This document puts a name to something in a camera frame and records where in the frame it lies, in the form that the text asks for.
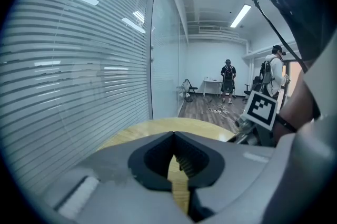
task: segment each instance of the wrist strap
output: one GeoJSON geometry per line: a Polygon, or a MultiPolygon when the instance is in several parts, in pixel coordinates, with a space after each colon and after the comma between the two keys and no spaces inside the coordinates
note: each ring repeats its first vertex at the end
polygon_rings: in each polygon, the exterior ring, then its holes
{"type": "Polygon", "coordinates": [[[291,132],[295,133],[297,132],[297,129],[293,127],[290,123],[288,123],[286,120],[284,120],[282,117],[280,117],[278,114],[275,117],[275,120],[278,121],[281,125],[283,125],[285,128],[289,129],[291,132]]]}

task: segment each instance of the hand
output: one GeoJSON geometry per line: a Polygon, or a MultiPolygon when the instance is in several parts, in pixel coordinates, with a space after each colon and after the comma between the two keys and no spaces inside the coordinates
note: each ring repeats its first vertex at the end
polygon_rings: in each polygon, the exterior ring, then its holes
{"type": "Polygon", "coordinates": [[[286,79],[286,82],[285,82],[285,83],[289,83],[289,82],[290,82],[289,76],[286,74],[284,77],[285,77],[285,79],[286,79]]]}

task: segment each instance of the wooden floor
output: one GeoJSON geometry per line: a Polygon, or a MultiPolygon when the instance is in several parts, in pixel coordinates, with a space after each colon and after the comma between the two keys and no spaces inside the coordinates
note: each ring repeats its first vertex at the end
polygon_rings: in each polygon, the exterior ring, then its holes
{"type": "Polygon", "coordinates": [[[237,132],[237,127],[233,121],[243,113],[245,103],[242,101],[242,98],[232,98],[232,104],[228,104],[228,98],[226,98],[226,103],[222,103],[222,98],[219,99],[218,96],[211,94],[205,97],[203,97],[202,94],[198,94],[197,97],[195,94],[191,94],[191,96],[193,102],[184,102],[179,117],[202,120],[221,126],[233,133],[237,132]],[[229,114],[223,114],[229,119],[222,117],[218,113],[209,111],[209,108],[212,110],[220,110],[220,108],[218,108],[219,105],[224,106],[227,111],[229,111],[229,114]]]}

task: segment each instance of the man wearing backpack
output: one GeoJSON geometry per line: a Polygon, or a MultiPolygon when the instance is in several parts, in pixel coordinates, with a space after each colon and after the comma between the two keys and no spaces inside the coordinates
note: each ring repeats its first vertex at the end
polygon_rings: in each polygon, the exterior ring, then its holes
{"type": "Polygon", "coordinates": [[[226,60],[226,66],[221,69],[222,82],[222,102],[226,102],[226,93],[229,93],[228,103],[232,104],[232,94],[234,86],[234,78],[236,77],[236,69],[231,65],[231,60],[226,60]]]}
{"type": "Polygon", "coordinates": [[[281,85],[289,82],[288,75],[282,76],[283,61],[282,48],[279,45],[273,46],[272,54],[267,55],[265,62],[262,64],[261,72],[263,73],[263,94],[277,100],[281,85]]]}

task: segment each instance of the white wall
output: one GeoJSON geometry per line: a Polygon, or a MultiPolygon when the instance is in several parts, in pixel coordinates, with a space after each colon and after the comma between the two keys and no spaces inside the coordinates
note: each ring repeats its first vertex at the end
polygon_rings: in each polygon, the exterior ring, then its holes
{"type": "MultiPolygon", "coordinates": [[[[188,50],[187,78],[193,86],[197,86],[198,92],[204,90],[204,77],[213,79],[222,79],[220,72],[225,65],[226,59],[232,61],[236,69],[235,94],[244,95],[245,84],[248,80],[249,63],[243,60],[242,56],[246,54],[246,47],[234,43],[207,43],[194,42],[189,44],[188,50]]],[[[217,93],[216,84],[208,83],[206,93],[217,93]]]]}
{"type": "MultiPolygon", "coordinates": [[[[291,33],[290,28],[278,10],[275,10],[275,13],[273,13],[269,19],[286,42],[294,40],[294,36],[291,33]]],[[[280,44],[281,42],[266,20],[258,23],[251,32],[251,45],[253,51],[273,46],[275,44],[280,44]]]]}

